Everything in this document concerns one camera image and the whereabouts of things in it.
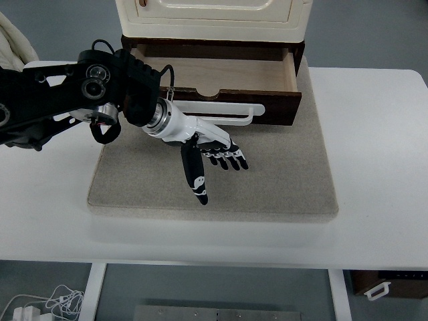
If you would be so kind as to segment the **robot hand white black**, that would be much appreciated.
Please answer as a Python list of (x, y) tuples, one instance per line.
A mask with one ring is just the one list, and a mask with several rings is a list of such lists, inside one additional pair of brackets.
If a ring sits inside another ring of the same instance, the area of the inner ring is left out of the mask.
[(181, 158), (187, 183), (202, 205), (208, 203), (205, 187), (205, 171), (202, 157), (207, 157), (214, 166), (239, 171), (249, 168), (241, 149), (230, 135), (196, 116), (184, 115), (171, 101), (159, 99), (166, 107), (167, 122), (160, 138), (165, 142), (181, 144)]

